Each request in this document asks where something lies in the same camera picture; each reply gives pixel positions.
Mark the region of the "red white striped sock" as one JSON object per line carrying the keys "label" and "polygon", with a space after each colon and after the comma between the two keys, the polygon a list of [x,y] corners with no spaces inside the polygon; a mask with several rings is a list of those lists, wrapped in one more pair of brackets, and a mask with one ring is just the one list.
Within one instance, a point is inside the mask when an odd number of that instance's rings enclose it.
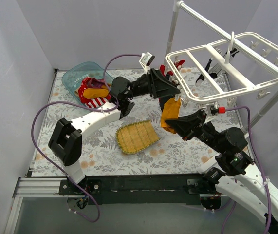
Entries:
{"label": "red white striped sock", "polygon": [[176,67],[176,69],[178,71],[180,71],[180,69],[182,68],[183,64],[185,63],[185,60],[177,60],[174,62],[174,66]]}
{"label": "red white striped sock", "polygon": [[108,94],[106,97],[95,97],[92,99],[83,98],[82,103],[88,108],[98,108],[104,105],[111,99],[111,95]]}

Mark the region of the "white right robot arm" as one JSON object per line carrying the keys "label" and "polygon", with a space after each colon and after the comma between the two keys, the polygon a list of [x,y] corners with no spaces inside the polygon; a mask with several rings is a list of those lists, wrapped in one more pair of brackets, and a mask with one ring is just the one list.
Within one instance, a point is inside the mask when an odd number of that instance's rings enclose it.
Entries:
{"label": "white right robot arm", "polygon": [[167,119],[166,124],[183,140],[195,137],[218,152],[213,163],[198,169],[207,193],[226,195],[264,223],[266,234],[278,234],[278,189],[244,152],[247,141],[241,129],[231,127],[218,132],[203,110]]}

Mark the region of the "maroon purple striped sock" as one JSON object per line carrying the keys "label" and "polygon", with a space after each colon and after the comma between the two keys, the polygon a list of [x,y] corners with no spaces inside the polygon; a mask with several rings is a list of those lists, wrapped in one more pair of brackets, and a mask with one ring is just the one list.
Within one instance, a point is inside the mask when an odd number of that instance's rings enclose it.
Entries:
{"label": "maroon purple striped sock", "polygon": [[91,78],[88,87],[94,89],[109,89],[111,84],[106,83],[103,79]]}

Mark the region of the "red sock with white pattern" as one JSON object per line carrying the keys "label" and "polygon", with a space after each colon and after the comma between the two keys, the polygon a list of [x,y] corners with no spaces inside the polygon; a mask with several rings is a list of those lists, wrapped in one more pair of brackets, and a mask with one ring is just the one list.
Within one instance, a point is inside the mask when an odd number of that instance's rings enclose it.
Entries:
{"label": "red sock with white pattern", "polygon": [[79,87],[79,97],[81,103],[83,104],[87,104],[89,102],[88,95],[85,94],[85,91],[89,88],[88,85],[90,81],[91,81],[90,77],[84,78]]}

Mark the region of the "beige striped sock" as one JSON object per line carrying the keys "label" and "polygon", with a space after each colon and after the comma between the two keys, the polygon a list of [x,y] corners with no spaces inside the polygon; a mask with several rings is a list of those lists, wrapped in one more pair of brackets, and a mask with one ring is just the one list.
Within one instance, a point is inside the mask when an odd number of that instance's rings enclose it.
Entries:
{"label": "beige striped sock", "polygon": [[75,92],[74,92],[74,94],[75,94],[77,97],[79,97],[79,89],[76,89]]}

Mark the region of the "mustard yellow sock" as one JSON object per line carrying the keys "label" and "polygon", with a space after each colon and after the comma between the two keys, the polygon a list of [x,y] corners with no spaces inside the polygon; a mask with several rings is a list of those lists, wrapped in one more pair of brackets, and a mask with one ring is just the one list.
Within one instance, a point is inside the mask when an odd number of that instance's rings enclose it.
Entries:
{"label": "mustard yellow sock", "polygon": [[176,131],[169,126],[169,124],[166,123],[167,119],[177,119],[180,111],[181,101],[180,98],[176,101],[175,97],[170,98],[168,101],[164,103],[164,107],[162,110],[162,116],[161,116],[161,127],[167,131],[171,132],[173,134],[176,133]]}
{"label": "mustard yellow sock", "polygon": [[88,99],[96,98],[96,97],[106,97],[109,94],[108,89],[94,89],[94,88],[88,88],[85,91],[85,94],[88,95]]}

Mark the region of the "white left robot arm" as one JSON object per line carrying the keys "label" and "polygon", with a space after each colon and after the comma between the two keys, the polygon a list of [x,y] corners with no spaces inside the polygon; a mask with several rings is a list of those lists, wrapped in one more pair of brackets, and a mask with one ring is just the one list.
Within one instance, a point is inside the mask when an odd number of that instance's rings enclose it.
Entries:
{"label": "white left robot arm", "polygon": [[178,86],[166,79],[160,70],[150,69],[135,81],[116,77],[111,84],[111,100],[82,117],[59,120],[48,146],[61,162],[65,175],[71,180],[71,191],[81,195],[87,188],[84,181],[86,176],[79,162],[83,139],[107,124],[127,116],[134,107],[134,97],[149,94],[158,99],[179,93]]}

